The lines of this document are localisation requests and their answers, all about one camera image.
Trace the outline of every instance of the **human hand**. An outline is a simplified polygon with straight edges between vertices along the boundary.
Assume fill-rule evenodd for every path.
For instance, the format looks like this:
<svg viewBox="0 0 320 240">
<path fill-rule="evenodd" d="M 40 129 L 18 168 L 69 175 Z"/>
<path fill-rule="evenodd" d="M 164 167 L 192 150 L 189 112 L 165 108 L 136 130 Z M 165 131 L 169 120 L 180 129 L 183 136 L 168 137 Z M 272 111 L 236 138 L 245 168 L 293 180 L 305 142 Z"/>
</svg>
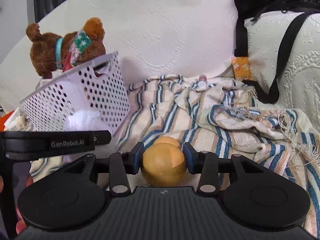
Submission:
<svg viewBox="0 0 320 240">
<path fill-rule="evenodd" d="M 27 177 L 27 180 L 26 180 L 26 187 L 30 186 L 32 183 L 33 183 L 33 179 L 29 175 Z M 3 191 L 3 189 L 4 189 L 3 178 L 0 176 L 0 193 Z M 17 211 L 17 214 L 18 214 L 18 217 L 19 217 L 19 221 L 18 221 L 18 223 L 16 225 L 16 231 L 17 231 L 17 234 L 20 234 L 24 229 L 27 228 L 27 226 L 26 226 L 25 222 L 22 219 L 22 216 L 21 216 L 21 214 L 19 212 L 18 207 L 16 208 L 16 211 Z"/>
</svg>

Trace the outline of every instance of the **teddy bear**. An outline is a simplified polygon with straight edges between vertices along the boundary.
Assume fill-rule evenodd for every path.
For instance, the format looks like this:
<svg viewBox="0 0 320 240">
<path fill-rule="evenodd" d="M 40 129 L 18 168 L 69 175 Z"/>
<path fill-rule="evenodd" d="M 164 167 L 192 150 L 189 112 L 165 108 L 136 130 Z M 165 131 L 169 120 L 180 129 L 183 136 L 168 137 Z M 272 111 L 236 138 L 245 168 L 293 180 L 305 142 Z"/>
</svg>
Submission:
<svg viewBox="0 0 320 240">
<path fill-rule="evenodd" d="M 106 53 L 103 45 L 104 29 L 99 18 L 91 18 L 86 21 L 82 30 L 89 38 L 90 44 L 77 55 L 75 65 L 87 62 Z M 30 50 L 31 62 L 37 74 L 44 79 L 51 79 L 52 72 L 63 68 L 63 63 L 70 57 L 69 49 L 79 32 L 68 33 L 61 37 L 55 33 L 43 33 L 39 31 L 39 25 L 31 23 L 26 34 L 32 41 Z"/>
</svg>

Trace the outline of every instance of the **perforated basket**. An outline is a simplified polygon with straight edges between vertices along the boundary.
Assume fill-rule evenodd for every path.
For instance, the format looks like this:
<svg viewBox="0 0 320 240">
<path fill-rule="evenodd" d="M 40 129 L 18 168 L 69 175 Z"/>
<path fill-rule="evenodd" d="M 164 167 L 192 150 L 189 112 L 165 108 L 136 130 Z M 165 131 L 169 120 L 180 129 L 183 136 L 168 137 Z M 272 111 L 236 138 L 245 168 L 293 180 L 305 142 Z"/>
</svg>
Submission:
<svg viewBox="0 0 320 240">
<path fill-rule="evenodd" d="M 130 111 L 118 52 L 76 66 L 20 101 L 38 131 L 64 131 L 67 116 L 81 109 L 100 111 L 114 134 Z"/>
</svg>

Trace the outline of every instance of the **plush toy ear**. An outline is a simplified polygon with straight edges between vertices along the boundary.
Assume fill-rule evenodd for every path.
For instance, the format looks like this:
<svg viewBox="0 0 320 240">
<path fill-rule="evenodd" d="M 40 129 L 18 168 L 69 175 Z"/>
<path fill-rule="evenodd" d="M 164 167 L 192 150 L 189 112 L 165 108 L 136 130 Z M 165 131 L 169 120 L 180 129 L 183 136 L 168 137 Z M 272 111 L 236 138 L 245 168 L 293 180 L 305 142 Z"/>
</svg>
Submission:
<svg viewBox="0 0 320 240">
<path fill-rule="evenodd" d="M 101 39 L 104 38 L 104 29 L 102 22 L 99 18 L 91 18 L 86 21 L 83 26 L 83 30 L 88 35 L 89 38 Z"/>
<path fill-rule="evenodd" d="M 26 35 L 32 42 L 38 40 L 41 37 L 39 25 L 36 23 L 29 24 L 29 26 L 26 29 Z"/>
</svg>

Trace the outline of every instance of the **bottle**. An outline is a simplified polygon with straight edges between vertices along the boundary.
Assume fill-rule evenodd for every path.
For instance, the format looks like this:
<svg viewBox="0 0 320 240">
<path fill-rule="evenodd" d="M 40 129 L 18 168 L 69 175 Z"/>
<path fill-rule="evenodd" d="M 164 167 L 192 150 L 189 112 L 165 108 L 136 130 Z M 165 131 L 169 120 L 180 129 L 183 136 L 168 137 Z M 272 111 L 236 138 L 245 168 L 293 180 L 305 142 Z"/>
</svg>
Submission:
<svg viewBox="0 0 320 240">
<path fill-rule="evenodd" d="M 198 82 L 198 88 L 205 89 L 207 87 L 207 76 L 206 75 L 200 75 L 199 76 L 199 82 Z"/>
</svg>

